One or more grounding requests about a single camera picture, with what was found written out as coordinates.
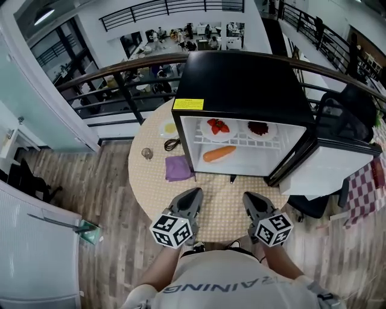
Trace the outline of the person's white shirt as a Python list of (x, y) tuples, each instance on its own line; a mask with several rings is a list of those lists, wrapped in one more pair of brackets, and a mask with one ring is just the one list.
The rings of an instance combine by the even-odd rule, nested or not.
[(346, 309), (305, 275), (283, 276), (235, 250), (186, 255), (171, 280), (139, 284), (121, 309)]

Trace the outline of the red checked tablecloth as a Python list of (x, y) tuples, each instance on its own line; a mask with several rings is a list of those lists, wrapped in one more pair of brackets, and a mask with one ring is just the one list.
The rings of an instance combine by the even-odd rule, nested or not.
[(381, 154), (348, 178), (346, 229), (386, 206), (386, 155)]

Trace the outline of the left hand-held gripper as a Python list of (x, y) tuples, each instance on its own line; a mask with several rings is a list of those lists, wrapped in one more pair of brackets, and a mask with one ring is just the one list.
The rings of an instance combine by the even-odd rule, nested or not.
[[(173, 198), (169, 208), (173, 212), (180, 211), (185, 217), (195, 217), (202, 203), (203, 190), (196, 187)], [(173, 249), (178, 249), (184, 244), (192, 246), (198, 233), (195, 219), (182, 217), (170, 210), (164, 210), (150, 226), (155, 242)]]

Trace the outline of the orange carrot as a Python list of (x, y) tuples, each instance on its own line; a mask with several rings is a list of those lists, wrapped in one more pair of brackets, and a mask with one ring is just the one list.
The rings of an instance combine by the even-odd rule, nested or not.
[(208, 163), (217, 162), (218, 160), (223, 159), (224, 157), (232, 154), (235, 150), (235, 146), (225, 146), (216, 148), (214, 150), (207, 151), (203, 155), (203, 160)]

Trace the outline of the white plate of dark berries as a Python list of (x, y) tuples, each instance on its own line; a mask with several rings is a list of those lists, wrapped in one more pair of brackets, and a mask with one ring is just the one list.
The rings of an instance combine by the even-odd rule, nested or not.
[(261, 142), (271, 141), (277, 135), (277, 125), (273, 123), (249, 121), (245, 130), (251, 139)]

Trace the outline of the small plate with yellow food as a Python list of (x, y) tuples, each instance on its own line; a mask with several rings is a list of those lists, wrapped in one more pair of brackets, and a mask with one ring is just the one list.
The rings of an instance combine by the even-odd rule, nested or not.
[(161, 123), (159, 135), (164, 139), (173, 139), (178, 136), (177, 127), (172, 118), (166, 119)]

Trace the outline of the round table with dotted cloth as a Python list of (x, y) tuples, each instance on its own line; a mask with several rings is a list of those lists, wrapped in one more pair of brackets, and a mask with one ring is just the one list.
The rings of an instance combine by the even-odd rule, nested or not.
[[(283, 208), (289, 197), (269, 187), (260, 177), (237, 176), (234, 183), (222, 174), (197, 173), (196, 179), (169, 182), (165, 179), (165, 158), (184, 154), (181, 146), (165, 151), (159, 135), (161, 123), (172, 117), (172, 100), (158, 107), (141, 125), (128, 156), (128, 176), (134, 196), (151, 220), (169, 206), (178, 194), (194, 187), (203, 190), (203, 204), (197, 216), (198, 240), (225, 242), (247, 235), (250, 226), (242, 195), (246, 191), (268, 197), (276, 208)], [(153, 158), (146, 160), (141, 151), (148, 147)]]

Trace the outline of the green plastic dustpan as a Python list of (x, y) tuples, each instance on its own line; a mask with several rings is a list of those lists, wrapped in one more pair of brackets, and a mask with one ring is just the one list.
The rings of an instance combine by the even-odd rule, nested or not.
[(100, 240), (101, 228), (86, 220), (80, 222), (80, 238), (85, 242), (96, 245)]

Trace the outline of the purple cloth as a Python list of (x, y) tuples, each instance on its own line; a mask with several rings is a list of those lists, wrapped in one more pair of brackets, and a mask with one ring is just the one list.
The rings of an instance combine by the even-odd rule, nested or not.
[(196, 179), (191, 171), (185, 155), (165, 158), (165, 179), (169, 182), (183, 181), (190, 178)]

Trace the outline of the person's right forearm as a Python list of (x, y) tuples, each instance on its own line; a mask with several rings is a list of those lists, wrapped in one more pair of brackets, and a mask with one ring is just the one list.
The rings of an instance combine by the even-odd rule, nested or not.
[(304, 273), (293, 263), (281, 245), (269, 247), (262, 245), (265, 259), (269, 268), (285, 278), (295, 280), (304, 275)]

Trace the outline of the black swivel chair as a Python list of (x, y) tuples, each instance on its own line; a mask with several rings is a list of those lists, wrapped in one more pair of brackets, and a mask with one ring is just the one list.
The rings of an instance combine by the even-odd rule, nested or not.
[(35, 176), (25, 159), (22, 159), (19, 165), (11, 165), (7, 183), (13, 188), (46, 203), (50, 203), (55, 195), (63, 190), (62, 186), (53, 190), (43, 178)]

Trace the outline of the frosted glass partition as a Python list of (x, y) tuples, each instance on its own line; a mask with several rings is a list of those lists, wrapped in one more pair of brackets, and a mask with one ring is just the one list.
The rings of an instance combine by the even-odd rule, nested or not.
[(50, 82), (21, 32), (8, 24), (0, 13), (0, 122), (9, 122), (36, 144), (53, 150), (98, 151), (98, 136)]

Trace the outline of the black mini fridge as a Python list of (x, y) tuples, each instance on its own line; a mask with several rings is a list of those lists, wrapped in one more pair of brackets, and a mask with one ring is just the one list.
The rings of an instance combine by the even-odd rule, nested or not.
[(261, 177), (284, 195), (319, 197), (381, 155), (381, 103), (375, 90), (306, 61), (198, 51), (171, 112), (192, 171)]

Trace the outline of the white plate of strawberries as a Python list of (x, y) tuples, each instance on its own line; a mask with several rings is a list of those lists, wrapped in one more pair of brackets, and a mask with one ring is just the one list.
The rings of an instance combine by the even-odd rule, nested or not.
[(234, 138), (239, 132), (235, 119), (221, 118), (202, 119), (200, 130), (203, 137), (212, 142), (226, 142)]

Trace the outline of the black metal railing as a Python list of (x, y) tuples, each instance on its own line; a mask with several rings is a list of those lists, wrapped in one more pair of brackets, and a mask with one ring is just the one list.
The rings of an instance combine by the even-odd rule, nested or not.
[(314, 117), (303, 92), (307, 84), (298, 81), (295, 69), (354, 85), (372, 96), (377, 109), (386, 103), (386, 96), (323, 66), (284, 56), (242, 51), (172, 53), (122, 62), (62, 84), (58, 91), (111, 76), (116, 81), (119, 97), (106, 100), (106, 104), (126, 102), (129, 112), (139, 116), (139, 97), (129, 92), (134, 83), (126, 83), (122, 73), (171, 64), (184, 65), (183, 74), (176, 78), (178, 90), (172, 94), (176, 99), (172, 108), (183, 115), (219, 114), (311, 126)]

